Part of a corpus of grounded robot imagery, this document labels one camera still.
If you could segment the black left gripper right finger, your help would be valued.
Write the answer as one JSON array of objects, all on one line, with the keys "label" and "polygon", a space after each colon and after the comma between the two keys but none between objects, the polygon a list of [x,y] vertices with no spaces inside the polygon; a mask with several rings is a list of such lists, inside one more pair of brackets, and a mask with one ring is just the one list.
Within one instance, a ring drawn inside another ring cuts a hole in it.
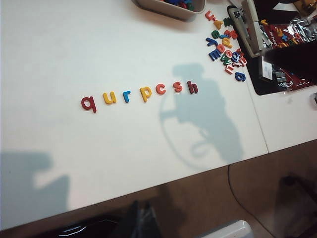
[{"label": "black left gripper right finger", "polygon": [[160,238],[161,232],[156,220],[156,214],[150,203],[145,206],[145,237]]}]

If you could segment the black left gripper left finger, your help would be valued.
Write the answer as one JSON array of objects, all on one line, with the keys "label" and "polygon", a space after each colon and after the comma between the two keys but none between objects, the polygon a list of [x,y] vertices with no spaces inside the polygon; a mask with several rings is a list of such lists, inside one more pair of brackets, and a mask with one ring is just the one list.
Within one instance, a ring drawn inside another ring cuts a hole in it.
[{"label": "black left gripper left finger", "polygon": [[139,203],[134,201],[116,229],[117,238],[136,238],[139,220]]}]

